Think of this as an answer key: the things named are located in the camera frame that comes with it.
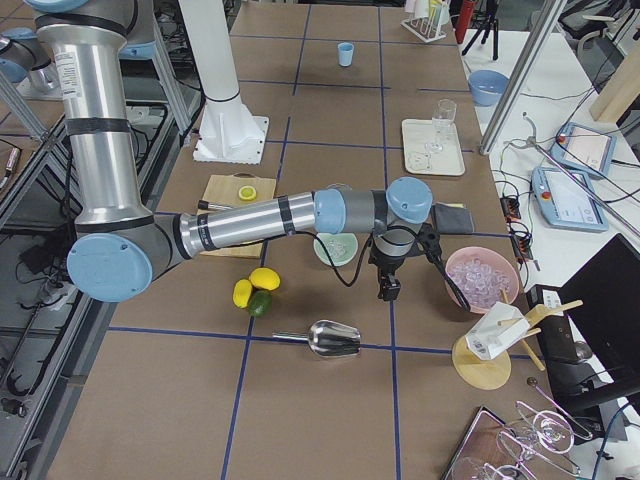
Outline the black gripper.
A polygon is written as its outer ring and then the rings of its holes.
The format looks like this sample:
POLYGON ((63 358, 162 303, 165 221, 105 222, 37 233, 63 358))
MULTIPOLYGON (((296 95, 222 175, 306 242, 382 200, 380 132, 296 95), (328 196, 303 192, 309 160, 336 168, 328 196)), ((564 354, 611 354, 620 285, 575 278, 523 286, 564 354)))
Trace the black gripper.
POLYGON ((398 298, 401 283, 396 271, 406 258, 420 255, 441 268, 440 234, 429 223, 420 226, 394 224, 383 235, 374 238, 369 263, 377 268, 379 299, 395 301, 398 298))

